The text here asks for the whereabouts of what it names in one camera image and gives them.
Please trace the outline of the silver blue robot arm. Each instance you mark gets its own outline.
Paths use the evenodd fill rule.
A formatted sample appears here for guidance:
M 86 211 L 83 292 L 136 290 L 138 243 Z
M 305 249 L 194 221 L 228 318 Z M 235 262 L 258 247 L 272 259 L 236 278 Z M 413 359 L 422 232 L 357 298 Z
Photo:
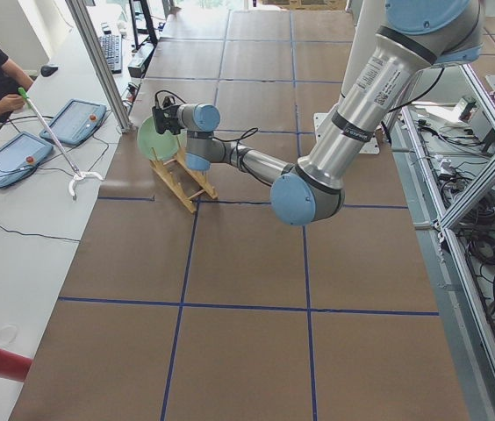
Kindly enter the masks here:
M 269 185 L 276 216 L 287 225 L 330 218 L 345 198 L 342 176 L 411 79 L 426 68 L 475 61 L 482 49 L 482 1 L 387 1 L 376 46 L 360 74 L 321 122 L 309 154 L 287 163 L 214 135 L 219 111 L 170 96 L 152 109 L 158 133 L 187 132 L 185 161 L 206 171 L 226 163 Z

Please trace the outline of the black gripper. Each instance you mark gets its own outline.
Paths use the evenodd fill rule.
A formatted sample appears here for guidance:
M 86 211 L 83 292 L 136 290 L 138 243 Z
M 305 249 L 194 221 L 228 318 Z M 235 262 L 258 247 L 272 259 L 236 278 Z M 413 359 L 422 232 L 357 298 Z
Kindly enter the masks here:
M 180 134 L 183 129 L 183 124 L 180 122 L 179 105 L 171 105 L 169 107 L 169 130 L 172 134 Z

